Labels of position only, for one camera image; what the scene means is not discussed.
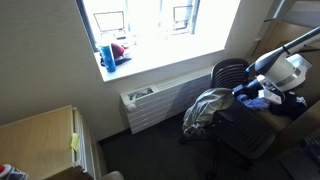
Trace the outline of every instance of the floor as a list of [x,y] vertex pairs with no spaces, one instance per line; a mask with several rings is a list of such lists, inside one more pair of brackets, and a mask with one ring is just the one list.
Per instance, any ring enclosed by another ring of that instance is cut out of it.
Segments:
[[137,134],[128,130],[100,141],[108,172],[120,171],[126,180],[202,180],[208,172],[216,172],[216,180],[320,179],[314,162],[294,149],[279,159],[262,157],[244,170],[243,159],[223,143],[190,141],[182,145],[182,118],[183,113]]

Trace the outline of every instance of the white wall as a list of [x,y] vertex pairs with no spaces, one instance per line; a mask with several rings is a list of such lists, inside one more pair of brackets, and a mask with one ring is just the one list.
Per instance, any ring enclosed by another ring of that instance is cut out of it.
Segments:
[[72,104],[97,140],[120,132],[128,122],[119,92],[244,56],[272,2],[242,0],[222,53],[103,84],[74,0],[2,0],[0,124]]

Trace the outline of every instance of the red object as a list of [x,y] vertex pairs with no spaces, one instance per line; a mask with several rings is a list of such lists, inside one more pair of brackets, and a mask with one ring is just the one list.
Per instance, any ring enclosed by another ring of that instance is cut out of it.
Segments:
[[4,170],[6,169],[6,167],[4,167],[4,166],[0,166],[0,173],[2,173]]

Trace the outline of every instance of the chair backrest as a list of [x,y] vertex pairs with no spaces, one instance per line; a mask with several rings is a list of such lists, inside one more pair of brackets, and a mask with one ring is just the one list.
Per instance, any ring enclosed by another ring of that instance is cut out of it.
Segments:
[[211,88],[229,88],[243,84],[248,62],[244,59],[233,58],[218,62],[211,71]]

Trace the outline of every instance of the yellow sticky note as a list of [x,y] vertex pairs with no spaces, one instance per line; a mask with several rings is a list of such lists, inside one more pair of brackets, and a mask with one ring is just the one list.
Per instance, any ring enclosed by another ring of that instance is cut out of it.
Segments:
[[72,141],[71,141],[71,147],[75,151],[78,151],[78,144],[79,144],[79,134],[73,133],[72,134]]

